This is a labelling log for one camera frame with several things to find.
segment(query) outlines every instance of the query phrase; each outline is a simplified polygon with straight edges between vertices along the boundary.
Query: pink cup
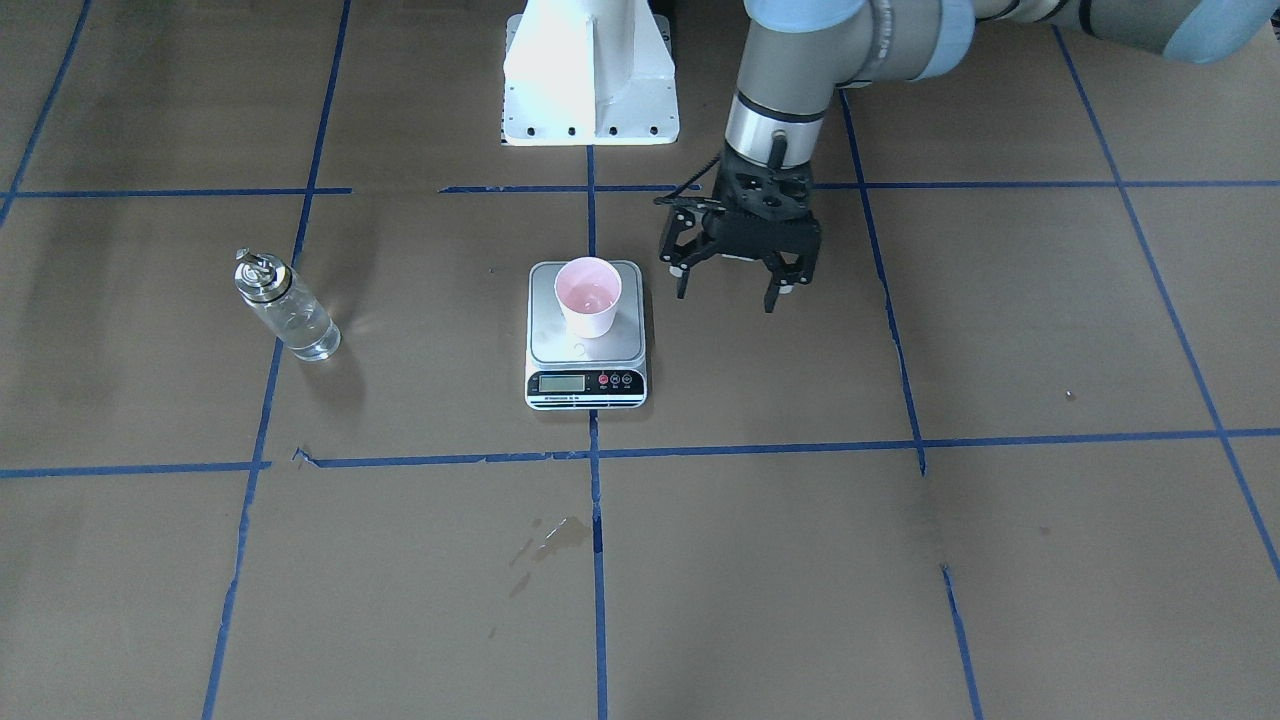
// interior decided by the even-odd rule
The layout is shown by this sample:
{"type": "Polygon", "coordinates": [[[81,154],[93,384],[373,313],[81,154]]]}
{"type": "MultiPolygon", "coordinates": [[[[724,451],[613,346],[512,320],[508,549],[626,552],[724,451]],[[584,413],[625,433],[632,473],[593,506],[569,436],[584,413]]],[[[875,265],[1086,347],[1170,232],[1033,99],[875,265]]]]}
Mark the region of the pink cup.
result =
{"type": "Polygon", "coordinates": [[[556,273],[556,300],[564,325],[577,337],[600,337],[613,327],[622,297],[622,275],[599,258],[570,260],[556,273]]]}

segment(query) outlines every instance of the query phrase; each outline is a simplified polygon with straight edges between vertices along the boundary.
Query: bottle cap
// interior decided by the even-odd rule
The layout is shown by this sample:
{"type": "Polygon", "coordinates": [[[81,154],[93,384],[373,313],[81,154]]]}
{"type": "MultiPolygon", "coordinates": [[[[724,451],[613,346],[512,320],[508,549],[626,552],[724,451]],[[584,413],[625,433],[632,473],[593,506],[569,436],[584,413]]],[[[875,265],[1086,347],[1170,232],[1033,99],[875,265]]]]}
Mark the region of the bottle cap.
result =
{"type": "Polygon", "coordinates": [[[236,251],[236,288],[244,300],[270,302],[284,295],[293,284],[293,273],[275,255],[253,254],[247,247],[236,251]]]}

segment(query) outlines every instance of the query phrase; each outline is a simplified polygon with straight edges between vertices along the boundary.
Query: scale control panel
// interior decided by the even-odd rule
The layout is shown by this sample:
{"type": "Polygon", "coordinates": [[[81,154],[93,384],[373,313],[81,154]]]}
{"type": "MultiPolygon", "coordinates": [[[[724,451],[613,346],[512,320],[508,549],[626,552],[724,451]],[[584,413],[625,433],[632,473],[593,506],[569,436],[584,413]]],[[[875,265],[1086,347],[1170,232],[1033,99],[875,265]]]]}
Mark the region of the scale control panel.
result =
{"type": "Polygon", "coordinates": [[[539,410],[635,407],[645,395],[644,375],[622,368],[536,372],[525,387],[529,405],[539,410]]]}

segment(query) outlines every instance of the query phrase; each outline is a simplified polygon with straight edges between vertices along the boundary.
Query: robotic arm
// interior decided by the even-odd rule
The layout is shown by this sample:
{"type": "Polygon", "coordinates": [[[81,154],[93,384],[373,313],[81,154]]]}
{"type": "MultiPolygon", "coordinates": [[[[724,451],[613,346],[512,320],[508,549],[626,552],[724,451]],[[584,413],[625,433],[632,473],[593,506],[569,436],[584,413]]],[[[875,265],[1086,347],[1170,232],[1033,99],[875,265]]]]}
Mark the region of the robotic arm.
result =
{"type": "Polygon", "coordinates": [[[668,205],[660,258],[684,297],[694,265],[714,255],[760,260],[764,310],[813,281],[822,233],[809,208],[809,160],[836,88],[918,81],[956,67],[975,22],[1048,22],[1171,60],[1235,53],[1276,0],[745,0],[751,28],[710,197],[668,205]],[[680,236],[695,232],[687,242],[680,236]]]}

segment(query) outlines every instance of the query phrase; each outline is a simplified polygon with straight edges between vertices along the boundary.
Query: light blue joint cap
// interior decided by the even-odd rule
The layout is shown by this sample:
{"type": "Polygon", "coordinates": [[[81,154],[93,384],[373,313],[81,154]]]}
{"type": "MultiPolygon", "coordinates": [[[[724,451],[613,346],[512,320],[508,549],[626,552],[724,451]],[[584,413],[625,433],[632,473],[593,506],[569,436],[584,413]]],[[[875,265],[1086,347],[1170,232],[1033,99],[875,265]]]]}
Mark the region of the light blue joint cap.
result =
{"type": "Polygon", "coordinates": [[[1275,5],[1275,0],[1204,0],[1169,38],[1165,58],[1198,64],[1221,60],[1244,47],[1275,5]]]}
{"type": "Polygon", "coordinates": [[[776,32],[815,32],[858,14],[867,0],[742,0],[746,14],[776,32]]]}
{"type": "Polygon", "coordinates": [[[933,49],[933,56],[924,72],[913,78],[924,79],[950,73],[952,68],[964,60],[973,42],[973,29],[977,24],[973,14],[972,0],[940,0],[942,6],[942,23],[938,27],[938,45],[933,49]]]}

